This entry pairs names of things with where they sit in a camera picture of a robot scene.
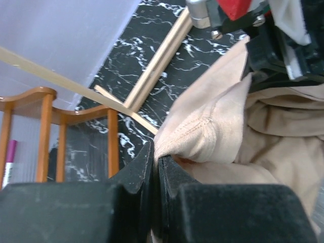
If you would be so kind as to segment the beige t shirt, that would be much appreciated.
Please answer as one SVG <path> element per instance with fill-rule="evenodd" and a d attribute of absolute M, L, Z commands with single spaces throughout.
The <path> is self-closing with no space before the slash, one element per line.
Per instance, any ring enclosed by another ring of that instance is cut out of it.
<path fill-rule="evenodd" d="M 172 105 L 154 138 L 154 167 L 170 156 L 202 184 L 288 187 L 311 219 L 323 179 L 323 85 L 250 93 L 248 37 Z"/>

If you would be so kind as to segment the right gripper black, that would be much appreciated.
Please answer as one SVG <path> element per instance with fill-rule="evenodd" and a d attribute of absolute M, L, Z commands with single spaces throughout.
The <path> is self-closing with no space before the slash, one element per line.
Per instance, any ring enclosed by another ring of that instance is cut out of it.
<path fill-rule="evenodd" d="M 193 25 L 213 39 L 249 36 L 243 71 L 253 89 L 323 84 L 323 1 L 187 1 Z"/>

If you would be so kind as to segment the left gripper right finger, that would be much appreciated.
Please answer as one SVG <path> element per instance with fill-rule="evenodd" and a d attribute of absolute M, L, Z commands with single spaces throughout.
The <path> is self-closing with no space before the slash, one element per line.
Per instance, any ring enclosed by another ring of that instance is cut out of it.
<path fill-rule="evenodd" d="M 157 163 L 157 242 L 317 242 L 298 197 L 275 184 L 202 184 L 172 157 Z"/>

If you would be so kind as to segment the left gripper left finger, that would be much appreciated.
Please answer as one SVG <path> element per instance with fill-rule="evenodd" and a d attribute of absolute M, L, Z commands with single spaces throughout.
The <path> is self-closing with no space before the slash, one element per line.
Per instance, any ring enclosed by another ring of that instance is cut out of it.
<path fill-rule="evenodd" d="M 153 144 L 102 182 L 17 183 L 1 191 L 1 242 L 146 242 Z"/>

